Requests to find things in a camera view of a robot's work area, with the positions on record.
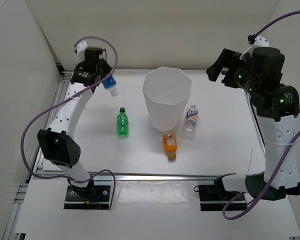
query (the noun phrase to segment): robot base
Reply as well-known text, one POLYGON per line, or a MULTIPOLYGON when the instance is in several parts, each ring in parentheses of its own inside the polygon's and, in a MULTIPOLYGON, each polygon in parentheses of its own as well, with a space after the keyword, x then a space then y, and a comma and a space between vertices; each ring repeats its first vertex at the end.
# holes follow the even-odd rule
MULTIPOLYGON (((245 177, 245 186, 248 193, 256 198, 260 192, 264 189, 266 182, 264 181, 265 173, 259 173, 254 175, 248 175, 245 177)), ((297 186, 291 188, 285 188, 284 186, 279 187, 279 189, 275 189, 270 186, 268 190, 265 192, 262 199, 269 201, 276 201, 280 199, 285 199, 286 195, 300 195, 300 182, 298 182, 297 186)))
POLYGON ((74 186, 68 185, 66 190, 64 209, 88 209, 88 210, 107 210, 110 201, 110 185, 94 185, 94 195, 88 199, 93 200, 86 202, 87 199, 79 196, 74 186))
MULTIPOLYGON (((238 191, 225 191, 221 178, 214 180, 214 185, 198 185, 194 188, 199 193, 201 211, 222 211, 225 204, 239 194, 238 191)), ((247 209, 245 196, 233 201, 227 211, 243 211, 247 209)))

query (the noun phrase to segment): white bottle cap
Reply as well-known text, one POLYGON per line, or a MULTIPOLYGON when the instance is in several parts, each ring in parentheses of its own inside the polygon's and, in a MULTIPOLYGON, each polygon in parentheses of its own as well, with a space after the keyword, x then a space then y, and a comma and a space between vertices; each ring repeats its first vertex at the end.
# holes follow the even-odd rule
POLYGON ((111 87, 109 90, 110 90, 110 93, 111 93, 112 97, 115 97, 115 96, 118 95, 118 91, 117 91, 116 86, 111 87))

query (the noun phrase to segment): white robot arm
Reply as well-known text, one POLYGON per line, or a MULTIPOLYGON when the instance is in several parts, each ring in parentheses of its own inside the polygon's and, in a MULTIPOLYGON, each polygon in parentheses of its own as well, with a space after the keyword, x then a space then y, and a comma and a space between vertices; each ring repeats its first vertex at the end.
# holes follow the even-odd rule
MULTIPOLYGON (((227 87, 242 88, 249 94, 251 104, 256 107, 265 147, 265 172, 223 176, 215 182, 221 191, 249 193, 256 198, 296 132, 299 95, 294 87, 280 83, 284 61, 285 56, 278 49, 269 47, 267 39, 258 36, 243 54, 224 49, 206 71, 209 80, 215 82, 222 68, 227 68, 221 82, 227 87)), ((285 198, 286 194, 300 195, 294 145, 270 186, 262 199, 275 201, 285 198)))
MULTIPOLYGON (((98 82, 111 71, 107 61, 103 59, 102 48, 89 47, 83 40, 75 46, 74 51, 81 62, 73 71, 66 99, 98 82)), ((105 87, 115 89, 116 82, 113 77, 106 81, 108 82, 103 84, 105 87)), ((95 88, 88 89, 64 104, 48 128, 41 129, 37 135, 44 158, 73 179, 69 183, 73 191, 83 199, 91 199, 94 184, 92 181, 77 182, 85 181, 91 176, 80 162, 81 149, 73 139, 78 120, 94 91, 95 88)))

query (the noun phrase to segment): purple cable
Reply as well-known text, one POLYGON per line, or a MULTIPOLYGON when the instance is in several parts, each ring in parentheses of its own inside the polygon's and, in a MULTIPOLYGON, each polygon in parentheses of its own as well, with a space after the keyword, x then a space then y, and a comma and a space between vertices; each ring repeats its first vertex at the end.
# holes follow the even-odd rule
MULTIPOLYGON (((298 131, 298 133, 291 139, 291 141, 289 142, 289 144, 293 144, 297 138, 300 137, 300 130, 298 131)), ((235 220, 235 219, 238 219, 238 218, 241 218, 242 216, 244 216, 245 214, 247 214, 251 209, 254 208, 254 206, 261 200, 261 198, 266 194, 266 191, 268 190, 268 188, 270 187, 271 183, 273 182, 273 180, 275 179, 275 176, 277 175, 278 171, 280 170, 281 168, 281 165, 283 164, 283 162, 285 161, 290 149, 291 149, 292 145, 288 145, 283 154, 282 154, 282 157, 280 158, 277 166, 275 167, 271 177, 269 178, 269 181, 266 183, 266 185, 264 186, 264 188, 262 189, 262 191, 259 193, 258 197, 255 198, 252 202, 251 202, 251 205, 246 209, 244 210, 243 212, 240 212, 238 215, 235 215, 235 216, 227 216, 226 215, 226 210, 227 210, 227 207, 234 201, 236 200, 237 198, 241 197, 244 195, 244 192, 242 193, 239 193, 237 196, 235 196, 234 198, 232 198, 230 201, 228 201, 226 203, 226 205, 223 207, 222 209, 222 215, 225 219, 228 219, 228 220, 235 220)))
POLYGON ((279 22, 280 20, 282 19, 285 19, 287 17, 290 17, 290 16, 293 16, 293 15, 297 15, 297 14, 300 14, 300 10, 297 10, 297 11, 292 11, 292 12, 289 12, 289 13, 286 13, 274 20, 272 20, 271 22, 269 22, 267 25, 265 25, 260 31, 258 31, 255 36, 257 37, 259 34, 261 34, 264 30, 266 30, 267 28, 269 28, 271 25, 275 24, 276 22, 279 22))
MULTIPOLYGON (((38 175, 36 174, 35 172, 32 171, 32 169, 30 168, 30 166, 28 165, 28 162, 27 162, 27 159, 26 159, 26 155, 25 155, 25 137, 26 137, 26 134, 27 134, 27 131, 29 130, 30 126, 38 119, 40 118, 42 115, 50 112, 51 110, 61 106, 61 105, 64 105, 68 102, 70 102, 71 100, 73 100, 73 98, 77 97, 78 95, 80 95, 81 93, 89 90, 89 89, 92 89, 96 86, 98 86, 100 83, 102 83, 103 81, 105 81, 106 79, 108 79, 110 76, 113 75, 113 73, 115 72, 116 68, 117 68, 117 65, 118 65, 118 53, 117 53, 117 50, 115 49, 115 47, 110 43, 108 42, 107 40, 101 38, 101 37, 97 37, 97 36, 86 36, 86 37, 83 37, 81 38, 79 41, 77 41, 75 43, 75 45, 77 45, 79 42, 83 41, 83 40, 88 40, 88 39, 94 39, 94 40, 99 40, 101 42, 104 42, 106 44, 108 44, 113 52, 114 52, 114 55, 115 55, 115 61, 114 61, 114 66, 112 68, 112 70, 109 72, 109 74, 107 74, 103 79, 101 79, 100 81, 92 84, 91 86, 88 86, 86 87, 85 89, 77 92, 76 94, 72 95, 71 97, 67 98, 66 100, 44 110, 43 112, 39 113, 37 116, 35 116, 29 123, 28 125, 25 127, 23 133, 22 133, 22 136, 21 136, 21 142, 20 142, 20 149, 21 149, 21 157, 22 157, 22 160, 23 160, 23 163, 26 167, 26 169, 28 170, 28 172, 33 175, 34 177, 38 178, 38 179, 58 179, 58 178, 65 178, 65 179, 69 179, 69 180, 74 180, 73 178, 69 177, 69 176, 66 176, 66 175, 55 175, 55 176, 41 176, 41 175, 38 175)), ((97 173, 95 173, 94 175, 92 175, 90 178, 88 178, 87 180, 84 180, 84 181, 75 181, 76 183, 78 184, 83 184, 83 183, 86 183, 90 180, 92 180, 95 176, 103 173, 103 172, 108 172, 112 175, 113 177, 113 191, 112 191, 112 196, 111 196, 111 201, 110 201, 110 204, 109 204, 109 208, 111 208, 112 206, 112 203, 113 203, 113 199, 114 199, 114 195, 115 195, 115 189, 116 189, 116 177, 114 175, 114 173, 108 169, 104 169, 104 170, 101 170, 101 171, 98 171, 97 173)))

